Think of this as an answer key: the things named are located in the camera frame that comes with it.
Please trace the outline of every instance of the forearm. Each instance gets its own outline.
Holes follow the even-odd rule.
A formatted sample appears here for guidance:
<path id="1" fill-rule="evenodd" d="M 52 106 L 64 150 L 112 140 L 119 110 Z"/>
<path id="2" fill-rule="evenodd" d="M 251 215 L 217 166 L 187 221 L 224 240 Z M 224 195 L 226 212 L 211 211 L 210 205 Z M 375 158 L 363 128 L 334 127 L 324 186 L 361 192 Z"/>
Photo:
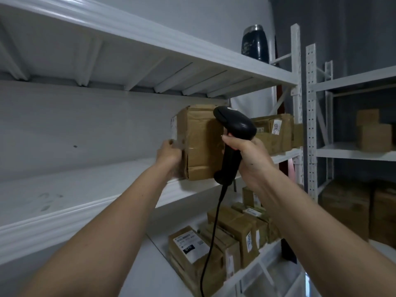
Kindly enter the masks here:
<path id="1" fill-rule="evenodd" d="M 116 296 L 131 269 L 169 168 L 156 164 L 35 275 L 23 296 Z"/>
<path id="2" fill-rule="evenodd" d="M 314 203 L 286 175 L 269 169 L 262 175 L 260 201 L 323 296 L 387 296 L 396 291 L 392 262 Z"/>

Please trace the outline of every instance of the shelf upright post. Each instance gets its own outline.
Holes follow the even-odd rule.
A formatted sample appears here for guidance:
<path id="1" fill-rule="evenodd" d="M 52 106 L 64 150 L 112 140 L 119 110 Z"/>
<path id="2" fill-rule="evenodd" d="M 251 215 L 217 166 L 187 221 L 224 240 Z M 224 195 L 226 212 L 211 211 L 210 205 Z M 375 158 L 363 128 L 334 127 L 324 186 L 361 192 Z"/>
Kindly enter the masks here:
<path id="1" fill-rule="evenodd" d="M 316 46 L 309 45 L 306 52 L 306 139 L 308 154 L 308 194 L 318 202 L 318 175 L 316 157 L 316 92 L 311 88 L 317 83 Z"/>
<path id="2" fill-rule="evenodd" d="M 324 71 L 329 78 L 325 78 L 325 81 L 333 80 L 333 61 L 327 61 L 324 64 Z M 334 128 L 333 128 L 333 93 L 325 91 L 326 101 L 326 128 L 329 136 L 329 144 L 334 143 Z M 334 158 L 326 159 L 326 180 L 331 181 L 334 179 Z"/>
<path id="3" fill-rule="evenodd" d="M 291 71 L 297 75 L 298 84 L 291 90 L 293 96 L 293 115 L 294 123 L 302 124 L 303 122 L 303 93 L 301 80 L 301 42 L 300 42 L 300 26 L 294 24 L 291 26 Z M 293 158 L 296 172 L 296 181 L 304 185 L 304 158 L 303 152 L 299 156 Z"/>

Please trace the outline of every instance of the dark blue bottle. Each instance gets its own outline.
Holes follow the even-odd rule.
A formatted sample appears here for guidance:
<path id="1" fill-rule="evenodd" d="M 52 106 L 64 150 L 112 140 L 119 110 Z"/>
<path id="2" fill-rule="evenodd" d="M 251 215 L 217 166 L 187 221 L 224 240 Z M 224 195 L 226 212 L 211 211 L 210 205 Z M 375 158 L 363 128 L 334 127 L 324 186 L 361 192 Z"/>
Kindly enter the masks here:
<path id="1" fill-rule="evenodd" d="M 269 63 L 268 42 L 263 26 L 247 27 L 242 38 L 243 55 Z"/>

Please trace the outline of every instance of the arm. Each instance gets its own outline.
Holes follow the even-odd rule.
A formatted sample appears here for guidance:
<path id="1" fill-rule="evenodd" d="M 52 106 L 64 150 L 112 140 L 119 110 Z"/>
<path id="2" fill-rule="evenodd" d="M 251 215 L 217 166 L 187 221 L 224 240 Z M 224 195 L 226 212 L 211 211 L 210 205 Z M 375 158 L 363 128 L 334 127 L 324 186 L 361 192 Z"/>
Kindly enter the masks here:
<path id="1" fill-rule="evenodd" d="M 396 265 L 339 223 L 275 168 L 263 144 L 223 135 L 242 155 L 240 173 L 322 296 L 394 296 Z"/>
<path id="2" fill-rule="evenodd" d="M 180 160 L 181 150 L 165 141 L 156 163 L 58 250 L 20 296 L 118 296 L 149 215 Z"/>

